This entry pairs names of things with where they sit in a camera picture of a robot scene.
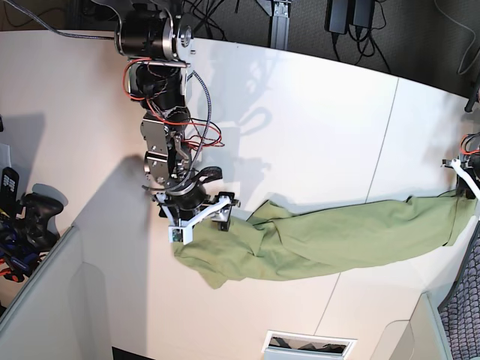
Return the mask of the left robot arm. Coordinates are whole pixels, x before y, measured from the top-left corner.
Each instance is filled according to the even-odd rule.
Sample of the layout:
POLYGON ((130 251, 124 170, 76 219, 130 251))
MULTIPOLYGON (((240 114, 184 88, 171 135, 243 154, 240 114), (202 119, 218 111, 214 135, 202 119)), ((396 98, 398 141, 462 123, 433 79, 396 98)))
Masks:
POLYGON ((467 133, 460 141, 459 155, 443 159, 442 166, 456 174, 457 197, 479 200, 479 132, 467 133))

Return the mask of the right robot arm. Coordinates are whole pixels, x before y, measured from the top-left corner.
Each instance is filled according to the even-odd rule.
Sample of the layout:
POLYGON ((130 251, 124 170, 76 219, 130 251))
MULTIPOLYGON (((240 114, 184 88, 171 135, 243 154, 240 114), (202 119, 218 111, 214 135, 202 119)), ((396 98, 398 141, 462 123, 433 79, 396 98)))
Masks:
POLYGON ((157 184, 153 193, 160 214, 171 220, 176 234, 201 212, 227 231, 232 208, 239 204, 231 192, 207 194, 205 185, 223 178, 220 167, 195 167, 203 149, 221 147, 223 141, 210 117, 194 118, 188 109, 188 81, 198 76, 189 68, 192 43, 181 1, 132 4, 115 33, 117 51, 129 59, 122 87, 145 110, 140 125, 147 145, 144 171, 157 184))

